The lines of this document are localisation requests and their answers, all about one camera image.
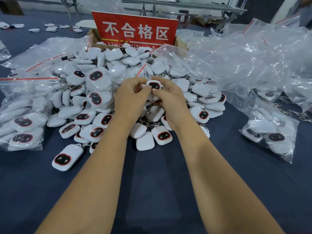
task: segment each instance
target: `hand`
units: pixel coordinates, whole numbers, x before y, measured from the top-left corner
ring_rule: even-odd
[[[177,132],[183,123],[194,121],[181,88],[165,78],[152,77],[152,79],[160,81],[164,86],[161,90],[153,89],[152,92],[160,98],[160,100],[154,102],[154,105],[165,109],[170,127]]]
[[[147,81],[148,79],[141,77],[127,78],[117,90],[114,118],[122,121],[129,131],[141,115],[145,102],[151,93],[149,85],[144,88],[141,87],[141,84],[146,84]],[[138,93],[134,91],[136,86],[142,89]]]

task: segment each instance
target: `white line on sign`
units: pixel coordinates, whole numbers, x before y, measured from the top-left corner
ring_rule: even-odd
[[[159,46],[162,45],[162,44],[159,44],[159,43],[142,43],[142,42],[134,42],[134,41],[129,41],[129,43],[141,43],[141,44],[150,44],[150,45],[159,45]]]

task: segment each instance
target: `person's right hand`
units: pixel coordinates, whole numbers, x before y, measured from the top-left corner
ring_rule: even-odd
[[[194,121],[181,88],[171,80],[162,77],[154,76],[152,79],[160,81],[164,86],[161,90],[152,89],[153,94],[160,98],[153,105],[165,109],[169,126],[174,131],[177,131],[183,123],[187,123],[190,120]]]

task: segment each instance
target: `person's left hand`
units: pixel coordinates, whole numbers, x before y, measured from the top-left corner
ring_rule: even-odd
[[[152,91],[149,85],[142,89],[141,84],[146,84],[147,81],[148,79],[141,77],[127,78],[117,90],[114,118],[122,121],[123,126],[126,126],[129,131],[141,115],[145,102]],[[142,89],[138,93],[135,93],[136,86]]]

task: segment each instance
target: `yellow line on sign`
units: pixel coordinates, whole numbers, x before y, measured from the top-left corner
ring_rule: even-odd
[[[119,40],[117,39],[102,39],[102,40],[119,42]]]

